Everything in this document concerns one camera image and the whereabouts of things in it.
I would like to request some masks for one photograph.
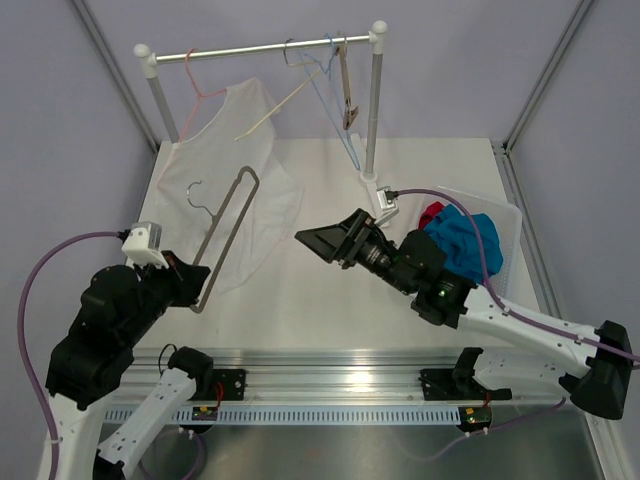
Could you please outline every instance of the gray floor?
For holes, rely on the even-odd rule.
[[[518,415],[512,407],[495,410],[496,424]],[[569,408],[488,437],[465,440],[430,463],[415,459],[439,451],[460,435],[453,427],[216,427],[203,435],[207,459],[194,478],[603,478],[584,419]],[[195,458],[194,443],[183,435],[158,439],[143,459],[148,471],[157,480],[183,478]],[[144,477],[138,471],[135,478]]]

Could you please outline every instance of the laundry basket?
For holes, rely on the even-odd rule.
[[[491,284],[496,293],[501,297],[511,300],[513,277],[516,269],[516,257],[520,244],[520,232],[522,232],[522,213],[515,205],[499,200],[489,200],[469,193],[452,190],[446,187],[435,187],[437,190],[458,200],[471,214],[486,213],[493,221],[500,238],[500,250],[504,257],[502,269],[497,275],[491,277]],[[424,195],[422,206],[416,211],[411,225],[418,227],[420,216],[433,202],[448,205],[450,202],[433,195]]]

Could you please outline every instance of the vertical pole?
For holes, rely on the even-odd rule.
[[[147,82],[149,82],[149,88],[151,89],[153,98],[158,105],[158,110],[160,110],[162,121],[164,122],[164,126],[169,134],[169,139],[173,143],[177,143],[179,138],[178,129],[176,128],[176,124],[171,116],[171,110],[169,110],[167,99],[162,91],[160,80],[158,80],[158,71],[152,63],[151,49],[147,45],[139,44],[135,46],[133,53],[140,59],[144,76],[147,77]]]
[[[387,24],[382,20],[373,24],[371,32],[375,35],[373,44],[373,60],[371,63],[371,93],[369,96],[369,125],[367,129],[367,158],[362,172],[364,181],[375,181],[376,174],[373,161],[376,154],[378,136],[378,107],[380,105],[380,79],[382,77],[382,54],[384,53],[384,37]]]

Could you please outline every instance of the blue towel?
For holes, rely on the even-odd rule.
[[[493,276],[500,271],[503,262],[498,232],[491,219],[484,213],[473,215],[473,220],[480,230],[489,276]],[[480,250],[467,217],[453,205],[447,205],[424,227],[424,231],[438,244],[440,250],[447,254],[444,268],[482,284]]]

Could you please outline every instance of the table top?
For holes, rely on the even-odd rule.
[[[155,185],[171,144],[162,144],[140,220],[159,221]],[[358,173],[340,140],[276,140],[274,153],[304,186],[294,231],[342,221],[356,208],[371,211]],[[487,139],[379,139],[378,185],[393,189],[437,185],[506,201]],[[400,243],[412,229],[418,195],[400,199],[400,213],[385,230]],[[170,245],[161,245],[171,249]],[[538,310],[522,250],[518,247],[512,300]],[[212,293],[206,309],[170,308],[139,342],[193,348],[247,350],[395,350],[505,346],[478,334],[436,327],[410,308],[411,299],[363,268],[327,265],[293,236],[280,242],[241,287]]]

